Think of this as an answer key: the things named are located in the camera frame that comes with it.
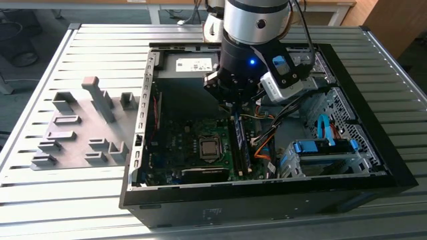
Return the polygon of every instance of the floor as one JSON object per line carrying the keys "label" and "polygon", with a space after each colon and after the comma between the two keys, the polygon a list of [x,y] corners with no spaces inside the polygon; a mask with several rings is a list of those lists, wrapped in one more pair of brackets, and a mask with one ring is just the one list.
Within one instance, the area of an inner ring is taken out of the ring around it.
{"label": "floor", "polygon": [[[0,72],[10,85],[15,88],[15,94],[0,94],[0,131],[12,131],[22,111],[33,95],[38,81],[43,76],[58,45],[67,31],[70,23],[86,24],[151,24],[150,14],[146,10],[63,10],[62,19],[55,19],[50,10],[37,10],[38,19],[43,27],[43,34],[33,37],[31,41],[39,54],[39,61],[33,66],[16,68],[0,57]],[[191,16],[193,11],[185,10],[175,13],[183,19]],[[205,20],[207,13],[201,11]],[[171,18],[166,11],[161,12],[161,22],[175,24],[181,19]],[[406,66],[414,80],[427,91],[427,46],[414,43],[399,62]],[[6,136],[0,135],[0,146],[6,142]]]}

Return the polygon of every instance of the aluminum workbench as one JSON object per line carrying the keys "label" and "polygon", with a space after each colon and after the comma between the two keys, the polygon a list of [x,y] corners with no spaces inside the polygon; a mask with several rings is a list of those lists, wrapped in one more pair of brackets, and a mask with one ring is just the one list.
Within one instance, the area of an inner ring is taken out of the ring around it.
{"label": "aluminum workbench", "polygon": [[[110,96],[141,93],[150,42],[201,42],[197,25],[94,25],[70,29],[0,154],[0,238],[14,239],[427,239],[427,97],[370,31],[311,27],[333,44],[419,186],[351,212],[269,222],[150,230],[119,209],[125,167],[33,171],[58,91],[101,78]],[[286,40],[305,42],[302,28]]]}

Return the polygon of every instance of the black cable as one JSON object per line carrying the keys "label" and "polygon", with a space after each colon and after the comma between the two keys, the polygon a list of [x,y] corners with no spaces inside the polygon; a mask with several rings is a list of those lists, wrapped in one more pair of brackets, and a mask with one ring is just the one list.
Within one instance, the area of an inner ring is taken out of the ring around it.
{"label": "black cable", "polygon": [[195,18],[197,15],[199,17],[199,22],[202,24],[202,19],[201,19],[201,14],[199,14],[199,6],[202,4],[202,0],[194,0],[194,11],[193,11],[193,15],[191,15],[191,24],[195,23]]}
{"label": "black cable", "polygon": [[295,5],[297,5],[297,8],[298,8],[298,13],[299,13],[299,17],[301,17],[301,20],[302,20],[302,25],[303,25],[303,28],[305,28],[305,33],[306,33],[306,37],[307,37],[309,47],[310,47],[310,51],[311,51],[310,65],[314,66],[315,63],[317,63],[317,51],[315,51],[315,46],[314,46],[313,38],[310,37],[307,22],[306,22],[305,14],[303,14],[303,11],[302,11],[302,6],[301,6],[298,0],[294,0],[294,1],[295,1]]}
{"label": "black cable", "polygon": [[202,24],[199,9],[198,9],[198,18],[199,18],[199,24]]}
{"label": "black cable", "polygon": [[259,136],[257,137],[257,139],[254,140],[254,143],[258,143],[262,139],[265,139],[266,137],[270,137],[271,134],[275,134],[277,129],[281,127],[282,121],[283,119],[291,115],[293,113],[295,113],[295,111],[298,109],[301,109],[302,106],[302,102],[310,98],[313,95],[319,94],[319,93],[326,93],[331,90],[331,88],[334,87],[334,85],[322,87],[317,90],[311,90],[309,92],[306,92],[303,95],[301,95],[297,99],[294,99],[282,109],[282,111],[279,112],[279,114],[275,116],[270,128],[269,130]]}
{"label": "black cable", "polygon": [[251,97],[251,101],[257,101],[258,99],[261,99],[262,97],[265,97],[267,95],[266,90],[261,90],[259,93],[257,93],[257,95],[254,97]]}

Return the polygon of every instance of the blue drive bracket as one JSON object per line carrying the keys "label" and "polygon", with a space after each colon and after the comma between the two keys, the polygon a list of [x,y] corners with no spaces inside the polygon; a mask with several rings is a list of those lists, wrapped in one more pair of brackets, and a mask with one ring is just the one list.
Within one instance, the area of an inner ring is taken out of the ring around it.
{"label": "blue drive bracket", "polygon": [[317,153],[318,146],[315,141],[298,141],[294,143],[295,152],[299,153]]}
{"label": "blue drive bracket", "polygon": [[[325,125],[325,136],[322,133],[322,123]],[[329,140],[330,146],[335,146],[334,134],[333,134],[333,129],[330,125],[330,118],[325,114],[321,114],[318,118],[318,136],[321,139],[326,138]]]}

